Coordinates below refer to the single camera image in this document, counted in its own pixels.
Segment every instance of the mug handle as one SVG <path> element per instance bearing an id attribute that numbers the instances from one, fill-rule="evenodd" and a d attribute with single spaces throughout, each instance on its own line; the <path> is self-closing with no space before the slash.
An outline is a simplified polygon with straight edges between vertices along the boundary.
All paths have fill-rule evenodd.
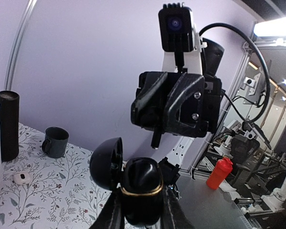
<path id="1" fill-rule="evenodd" d="M 48 139 L 44 140 L 41 148 L 44 153 L 48 154 L 50 150 L 50 141 Z"/>

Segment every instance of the black tumbler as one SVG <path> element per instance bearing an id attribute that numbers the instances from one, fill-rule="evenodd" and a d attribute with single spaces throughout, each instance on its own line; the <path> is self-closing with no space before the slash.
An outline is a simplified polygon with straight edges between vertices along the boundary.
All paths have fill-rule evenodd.
<path id="1" fill-rule="evenodd" d="M 0 144 L 2 161 L 11 161 L 19 154 L 19 95 L 0 92 Z"/>

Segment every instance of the gray table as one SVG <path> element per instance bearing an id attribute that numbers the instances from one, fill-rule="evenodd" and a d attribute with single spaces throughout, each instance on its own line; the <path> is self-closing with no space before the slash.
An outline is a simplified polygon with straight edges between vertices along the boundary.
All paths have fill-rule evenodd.
<path id="1" fill-rule="evenodd" d="M 196 229 L 251 228 L 228 193 L 210 189 L 204 177 L 195 178 L 180 176 L 177 185 L 182 197 L 180 205 Z"/>

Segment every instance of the red bottle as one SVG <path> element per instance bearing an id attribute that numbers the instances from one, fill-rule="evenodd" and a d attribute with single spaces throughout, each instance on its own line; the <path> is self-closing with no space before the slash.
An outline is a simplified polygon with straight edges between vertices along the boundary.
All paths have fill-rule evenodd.
<path id="1" fill-rule="evenodd" d="M 206 184 L 211 189 L 217 189 L 221 182 L 232 172 L 232 165 L 232 161 L 227 157 L 218 160 Z"/>

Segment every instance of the small white device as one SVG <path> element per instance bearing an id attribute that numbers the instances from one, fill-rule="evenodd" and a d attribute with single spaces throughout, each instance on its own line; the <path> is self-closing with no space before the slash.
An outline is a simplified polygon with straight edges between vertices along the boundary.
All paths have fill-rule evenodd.
<path id="1" fill-rule="evenodd" d="M 26 171 L 16 172 L 13 178 L 17 185 L 26 185 L 32 181 L 31 175 Z"/>

